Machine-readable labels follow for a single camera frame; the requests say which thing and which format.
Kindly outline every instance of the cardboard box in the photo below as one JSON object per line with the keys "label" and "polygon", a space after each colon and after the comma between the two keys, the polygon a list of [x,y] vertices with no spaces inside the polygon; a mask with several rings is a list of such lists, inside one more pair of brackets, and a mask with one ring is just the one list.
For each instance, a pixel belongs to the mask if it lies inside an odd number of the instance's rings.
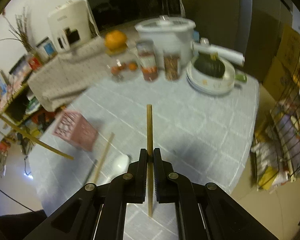
{"label": "cardboard box", "polygon": [[293,75],[300,68],[300,34],[289,25],[283,28],[282,38],[277,52],[277,58]]}
{"label": "cardboard box", "polygon": [[280,60],[274,57],[262,85],[274,100],[279,101],[282,99],[282,93],[290,80],[288,71],[282,66]]}

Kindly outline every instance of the tile floor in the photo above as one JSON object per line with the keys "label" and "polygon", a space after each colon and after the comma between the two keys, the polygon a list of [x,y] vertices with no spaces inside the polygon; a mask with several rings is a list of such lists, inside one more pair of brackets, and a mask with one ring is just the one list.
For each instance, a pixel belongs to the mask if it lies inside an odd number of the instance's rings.
{"label": "tile floor", "polygon": [[[273,104],[271,96],[260,87],[260,105],[257,124],[262,115]],[[269,194],[256,191],[251,182],[252,168],[248,159],[241,178],[231,196],[278,239],[290,240],[299,230],[300,221],[300,181],[287,183]],[[9,150],[6,176],[0,176],[0,188],[8,195],[33,210],[42,208],[37,197],[34,182],[24,175],[24,160],[20,148],[13,145]],[[0,215],[27,212],[0,193]]]}

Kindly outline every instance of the dried plant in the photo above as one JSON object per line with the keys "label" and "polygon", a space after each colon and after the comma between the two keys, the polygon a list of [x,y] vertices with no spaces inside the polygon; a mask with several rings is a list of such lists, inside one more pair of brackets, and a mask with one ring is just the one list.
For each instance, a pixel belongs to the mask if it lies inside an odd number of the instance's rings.
{"label": "dried plant", "polygon": [[9,24],[10,27],[9,32],[11,32],[13,36],[15,36],[15,38],[6,38],[6,39],[1,39],[0,41],[5,41],[5,40],[20,41],[22,45],[25,47],[26,51],[30,52],[32,50],[32,47],[29,44],[29,37],[27,32],[28,12],[26,12],[26,8],[25,7],[23,8],[21,15],[15,15],[17,30],[12,26],[12,24],[5,17],[5,15],[3,15],[3,17],[6,19],[6,21]]}

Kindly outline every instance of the white slow cooker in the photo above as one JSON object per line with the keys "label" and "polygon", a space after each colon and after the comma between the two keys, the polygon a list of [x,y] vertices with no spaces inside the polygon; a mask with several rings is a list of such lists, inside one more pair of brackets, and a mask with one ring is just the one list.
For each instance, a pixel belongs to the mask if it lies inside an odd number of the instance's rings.
{"label": "white slow cooker", "polygon": [[153,40],[158,67],[164,68],[163,51],[179,52],[181,66],[192,59],[193,21],[164,15],[143,21],[135,28],[141,39]]}

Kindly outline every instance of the gray tablecloth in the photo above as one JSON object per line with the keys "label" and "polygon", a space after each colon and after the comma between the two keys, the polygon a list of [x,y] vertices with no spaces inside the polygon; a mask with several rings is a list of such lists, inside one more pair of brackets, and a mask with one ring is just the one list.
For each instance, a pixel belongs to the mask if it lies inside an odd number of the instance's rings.
{"label": "gray tablecloth", "polygon": [[[146,148],[146,104],[153,105],[154,147],[161,149],[163,160],[192,182],[213,181],[231,193],[248,158],[258,90],[257,80],[250,76],[246,84],[222,97],[193,90],[186,75],[177,82],[166,81],[163,73],[152,83],[145,82],[141,74],[122,83],[103,79],[69,106],[98,129],[93,152],[77,150],[53,136],[53,123],[41,140],[72,155],[74,161],[39,145],[30,153],[31,171],[45,212],[53,213],[82,187],[111,132],[114,140],[97,184],[108,180],[112,162],[120,154],[138,160],[140,149]],[[129,204],[125,239],[152,239],[156,235],[156,239],[177,239],[174,205],[155,204],[150,219],[146,203]]]}

